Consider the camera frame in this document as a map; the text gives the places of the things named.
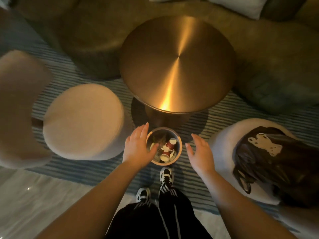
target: round table top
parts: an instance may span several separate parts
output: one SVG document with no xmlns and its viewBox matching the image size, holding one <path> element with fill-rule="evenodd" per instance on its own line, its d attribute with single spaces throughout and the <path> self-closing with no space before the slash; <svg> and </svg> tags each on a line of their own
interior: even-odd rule
<svg viewBox="0 0 319 239">
<path fill-rule="evenodd" d="M 228 40 L 189 16 L 146 21 L 121 49 L 120 72 L 130 91 L 142 103 L 169 113 L 216 105 L 233 86 L 235 69 Z"/>
<path fill-rule="evenodd" d="M 68 159 L 90 159 L 108 148 L 124 123 L 124 108 L 108 88 L 72 87 L 49 106 L 43 119 L 48 147 Z"/>
</svg>

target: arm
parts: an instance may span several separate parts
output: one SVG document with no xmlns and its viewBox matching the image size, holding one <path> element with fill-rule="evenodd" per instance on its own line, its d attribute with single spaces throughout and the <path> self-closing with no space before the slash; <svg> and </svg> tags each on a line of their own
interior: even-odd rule
<svg viewBox="0 0 319 239">
<path fill-rule="evenodd" d="M 190 163 L 209 189 L 233 239 L 296 239 L 285 227 L 243 196 L 216 171 L 209 144 L 192 134 L 196 153 L 186 145 Z"/>
<path fill-rule="evenodd" d="M 37 239 L 104 238 L 130 182 L 157 151 L 158 145 L 147 152 L 147 131 L 148 124 L 135 129 L 126 139 L 123 163 L 53 221 Z"/>
</svg>

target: left hand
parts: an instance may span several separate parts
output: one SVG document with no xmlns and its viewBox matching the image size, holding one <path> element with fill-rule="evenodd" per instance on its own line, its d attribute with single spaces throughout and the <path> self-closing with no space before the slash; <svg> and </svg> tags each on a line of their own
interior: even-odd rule
<svg viewBox="0 0 319 239">
<path fill-rule="evenodd" d="M 149 124 L 139 126 L 126 139 L 123 154 L 123 163 L 128 163 L 138 171 L 146 167 L 154 158 L 159 144 L 155 144 L 150 152 L 146 149 L 146 137 Z"/>
</svg>

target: right hand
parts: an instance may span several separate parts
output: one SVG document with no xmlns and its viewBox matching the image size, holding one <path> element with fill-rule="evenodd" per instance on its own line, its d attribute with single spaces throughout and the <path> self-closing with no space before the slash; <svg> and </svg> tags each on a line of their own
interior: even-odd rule
<svg viewBox="0 0 319 239">
<path fill-rule="evenodd" d="M 198 173 L 200 177 L 215 173 L 216 171 L 214 157 L 208 143 L 195 134 L 192 134 L 192 137 L 196 145 L 195 154 L 192 147 L 188 143 L 186 143 L 185 145 L 187 155 L 193 169 Z"/>
</svg>

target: round ottoman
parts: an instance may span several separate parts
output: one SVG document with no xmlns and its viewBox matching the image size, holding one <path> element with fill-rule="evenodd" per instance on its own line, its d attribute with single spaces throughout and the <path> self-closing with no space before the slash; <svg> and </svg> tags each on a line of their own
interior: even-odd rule
<svg viewBox="0 0 319 239">
<path fill-rule="evenodd" d="M 237 143 L 244 135 L 259 126 L 278 128 L 287 136 L 296 139 L 291 132 L 277 123 L 269 120 L 252 118 L 237 122 L 224 130 L 215 133 L 208 140 L 208 144 L 213 152 L 216 171 L 233 187 L 248 198 L 266 204 L 277 205 L 279 204 L 279 199 L 272 195 L 271 185 L 256 181 L 251 185 L 251 193 L 247 194 L 240 187 L 233 175 L 233 169 L 235 167 L 233 154 L 235 153 L 234 149 L 236 148 Z"/>
<path fill-rule="evenodd" d="M 61 157 L 107 160 L 124 150 L 132 120 L 108 88 L 84 84 L 59 95 L 43 120 L 48 147 Z"/>
</svg>

